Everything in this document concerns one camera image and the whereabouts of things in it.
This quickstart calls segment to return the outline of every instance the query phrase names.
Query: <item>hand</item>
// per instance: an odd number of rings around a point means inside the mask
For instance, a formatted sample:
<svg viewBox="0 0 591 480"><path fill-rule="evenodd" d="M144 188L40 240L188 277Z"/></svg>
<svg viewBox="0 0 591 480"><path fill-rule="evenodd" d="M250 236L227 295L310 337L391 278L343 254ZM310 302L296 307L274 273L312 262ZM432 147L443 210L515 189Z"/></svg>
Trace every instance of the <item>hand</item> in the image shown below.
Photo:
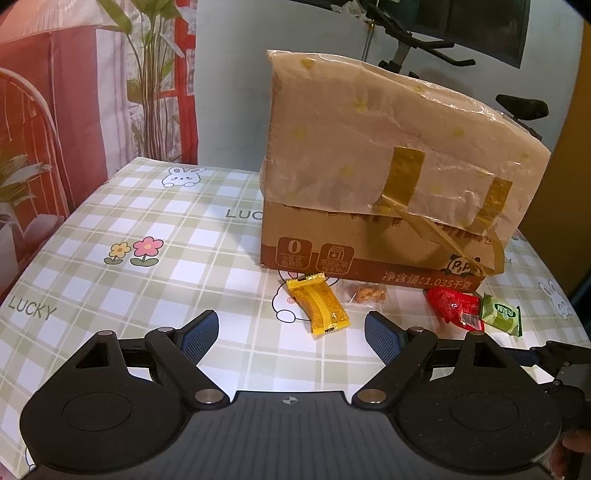
<svg viewBox="0 0 591 480"><path fill-rule="evenodd" d="M556 478L566 475L573 452L591 453L591 430L577 430L558 442L550 454L550 470Z"/></svg>

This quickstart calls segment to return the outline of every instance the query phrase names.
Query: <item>barcode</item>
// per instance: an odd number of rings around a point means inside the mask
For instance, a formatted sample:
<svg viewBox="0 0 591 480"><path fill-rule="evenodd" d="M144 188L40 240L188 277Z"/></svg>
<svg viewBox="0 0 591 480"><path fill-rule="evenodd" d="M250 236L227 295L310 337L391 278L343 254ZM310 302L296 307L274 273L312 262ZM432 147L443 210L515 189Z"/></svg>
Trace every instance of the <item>barcode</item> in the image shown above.
<svg viewBox="0 0 591 480"><path fill-rule="evenodd" d="M480 330L480 318L478 315L470 315L469 313L462 313L460 315L460 319L462 323L466 325L470 325L472 328L476 330Z"/></svg>

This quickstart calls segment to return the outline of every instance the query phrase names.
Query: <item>checkered tablecloth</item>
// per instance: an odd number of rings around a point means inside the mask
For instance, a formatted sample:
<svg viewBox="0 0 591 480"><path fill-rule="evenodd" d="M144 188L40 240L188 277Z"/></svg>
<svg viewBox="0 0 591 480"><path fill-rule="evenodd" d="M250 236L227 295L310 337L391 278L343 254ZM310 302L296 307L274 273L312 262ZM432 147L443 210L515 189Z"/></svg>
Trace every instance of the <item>checkered tablecloth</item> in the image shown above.
<svg viewBox="0 0 591 480"><path fill-rule="evenodd" d="M283 288L288 274L259 266L261 218L256 173L146 158L84 202L0 307L0 461L26 473L18 428L24 404L98 330L137 338L217 311L219 339L199 367L230 397L244 389L344 390L350 398L378 372L382 363L363 335L367 307L347 305L351 327L319 340L311 336ZM588 345L529 243L516 236L506 256L505 274L487 279L479 292L519 305L524 334L517 339L492 327L488 333L504 346L549 339ZM442 326L421 290L389 287L378 309L404 328L424 326L448 338L465 334Z"/></svg>

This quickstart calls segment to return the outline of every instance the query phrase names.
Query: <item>milk carton icon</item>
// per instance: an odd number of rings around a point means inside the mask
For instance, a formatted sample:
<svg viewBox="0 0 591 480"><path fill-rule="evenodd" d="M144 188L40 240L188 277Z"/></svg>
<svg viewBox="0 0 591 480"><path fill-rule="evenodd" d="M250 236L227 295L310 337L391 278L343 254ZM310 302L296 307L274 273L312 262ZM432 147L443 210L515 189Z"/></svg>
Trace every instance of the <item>milk carton icon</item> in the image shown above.
<svg viewBox="0 0 591 480"><path fill-rule="evenodd" d="M345 258L345 249L343 247L339 247L337 245L333 245L330 247L328 254L326 255L328 260L338 260L343 261Z"/></svg>

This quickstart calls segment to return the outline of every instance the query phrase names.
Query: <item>rabbit ear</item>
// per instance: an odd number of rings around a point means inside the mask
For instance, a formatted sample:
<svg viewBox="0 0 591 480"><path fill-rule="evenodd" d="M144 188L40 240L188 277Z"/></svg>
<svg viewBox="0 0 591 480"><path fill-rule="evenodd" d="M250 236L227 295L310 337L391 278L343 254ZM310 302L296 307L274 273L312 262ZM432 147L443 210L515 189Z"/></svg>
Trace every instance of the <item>rabbit ear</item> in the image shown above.
<svg viewBox="0 0 591 480"><path fill-rule="evenodd" d="M549 297L552 296L552 292L550 290L548 290L548 287L546 287L545 284L543 284L542 282L539 282L538 285L540 286L540 288L542 289L542 291L548 295Z"/></svg>
<svg viewBox="0 0 591 480"><path fill-rule="evenodd" d="M548 285L550 286L550 290L552 290L554 293L558 293L558 289L552 280L548 280Z"/></svg>

